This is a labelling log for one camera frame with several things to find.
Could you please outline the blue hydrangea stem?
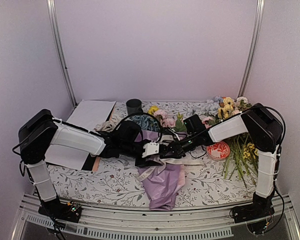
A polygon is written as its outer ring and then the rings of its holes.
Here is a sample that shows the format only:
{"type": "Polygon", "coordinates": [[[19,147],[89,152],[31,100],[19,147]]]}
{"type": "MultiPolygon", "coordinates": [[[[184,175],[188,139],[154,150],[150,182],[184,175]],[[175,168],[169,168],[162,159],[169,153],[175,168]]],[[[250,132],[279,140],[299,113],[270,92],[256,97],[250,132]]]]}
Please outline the blue hydrangea stem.
{"type": "Polygon", "coordinates": [[[136,124],[138,124],[142,130],[159,132],[160,127],[158,123],[154,120],[153,117],[148,115],[135,115],[130,117],[130,120],[136,124]]]}

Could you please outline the yellow flower stem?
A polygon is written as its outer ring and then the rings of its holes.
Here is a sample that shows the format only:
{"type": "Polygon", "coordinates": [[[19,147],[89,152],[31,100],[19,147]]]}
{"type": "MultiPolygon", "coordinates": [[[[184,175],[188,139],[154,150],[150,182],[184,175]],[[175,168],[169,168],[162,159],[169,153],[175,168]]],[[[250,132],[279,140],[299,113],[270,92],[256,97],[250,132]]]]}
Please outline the yellow flower stem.
{"type": "Polygon", "coordinates": [[[159,110],[159,107],[156,106],[156,105],[153,105],[153,106],[151,106],[151,107],[149,108],[149,110],[148,110],[147,113],[150,114],[150,115],[154,115],[155,112],[158,111],[158,110],[159,110]]]}

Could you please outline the pink wrapping paper sheet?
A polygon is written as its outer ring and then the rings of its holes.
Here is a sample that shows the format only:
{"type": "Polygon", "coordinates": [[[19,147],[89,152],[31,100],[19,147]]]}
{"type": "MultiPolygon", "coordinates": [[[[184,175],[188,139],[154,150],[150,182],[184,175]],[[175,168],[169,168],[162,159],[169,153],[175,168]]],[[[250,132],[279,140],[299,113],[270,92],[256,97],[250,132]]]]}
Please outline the pink wrapping paper sheet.
{"type": "Polygon", "coordinates": [[[143,184],[151,211],[170,211],[175,207],[178,191],[185,185],[182,160],[168,158],[163,165],[138,167],[136,178],[143,184]]]}

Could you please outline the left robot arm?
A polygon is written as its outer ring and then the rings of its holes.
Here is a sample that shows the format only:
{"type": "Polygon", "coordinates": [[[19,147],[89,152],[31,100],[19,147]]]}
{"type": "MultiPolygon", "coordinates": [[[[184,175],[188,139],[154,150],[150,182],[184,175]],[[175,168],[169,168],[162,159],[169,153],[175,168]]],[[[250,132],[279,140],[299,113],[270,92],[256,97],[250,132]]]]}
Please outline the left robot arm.
{"type": "Polygon", "coordinates": [[[28,120],[19,129],[18,140],[12,150],[20,156],[42,204],[53,217],[60,217],[65,210],[48,164],[56,160],[84,160],[88,155],[123,155],[143,161],[149,155],[150,144],[132,121],[124,121],[112,131],[95,131],[56,118],[49,109],[40,110],[28,120]]]}

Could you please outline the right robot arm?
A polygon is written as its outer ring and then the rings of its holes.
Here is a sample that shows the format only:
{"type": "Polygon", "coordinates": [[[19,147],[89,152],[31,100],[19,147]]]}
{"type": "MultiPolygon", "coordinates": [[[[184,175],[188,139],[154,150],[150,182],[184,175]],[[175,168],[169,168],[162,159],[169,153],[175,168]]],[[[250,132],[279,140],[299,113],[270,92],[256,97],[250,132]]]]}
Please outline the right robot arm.
{"type": "Polygon", "coordinates": [[[258,154],[258,177],[248,213],[252,218],[259,218],[268,210],[275,193],[278,155],[286,129],[284,121],[273,115],[274,111],[272,107],[256,103],[209,128],[194,114],[183,121],[188,136],[160,147],[160,158],[181,159],[198,146],[208,147],[240,134],[249,134],[258,154]]]}

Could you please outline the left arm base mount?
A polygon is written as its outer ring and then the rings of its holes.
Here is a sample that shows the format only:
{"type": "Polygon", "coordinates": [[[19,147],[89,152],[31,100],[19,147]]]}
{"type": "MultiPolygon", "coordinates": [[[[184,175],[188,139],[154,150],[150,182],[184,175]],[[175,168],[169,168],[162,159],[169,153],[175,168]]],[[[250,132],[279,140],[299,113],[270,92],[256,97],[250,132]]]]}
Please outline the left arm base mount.
{"type": "Polygon", "coordinates": [[[56,198],[47,202],[42,200],[38,213],[50,217],[51,219],[78,223],[81,218],[82,207],[73,201],[62,203],[56,198]]]}

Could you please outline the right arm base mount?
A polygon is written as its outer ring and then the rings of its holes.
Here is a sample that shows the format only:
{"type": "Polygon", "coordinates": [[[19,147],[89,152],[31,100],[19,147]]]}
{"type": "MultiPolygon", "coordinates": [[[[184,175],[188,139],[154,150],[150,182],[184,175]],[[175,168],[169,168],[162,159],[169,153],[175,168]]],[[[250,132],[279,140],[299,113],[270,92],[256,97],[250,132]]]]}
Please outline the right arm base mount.
{"type": "Polygon", "coordinates": [[[242,223],[259,218],[272,216],[275,213],[272,201],[266,198],[253,200],[252,203],[235,206],[229,211],[229,216],[235,223],[242,223]]]}

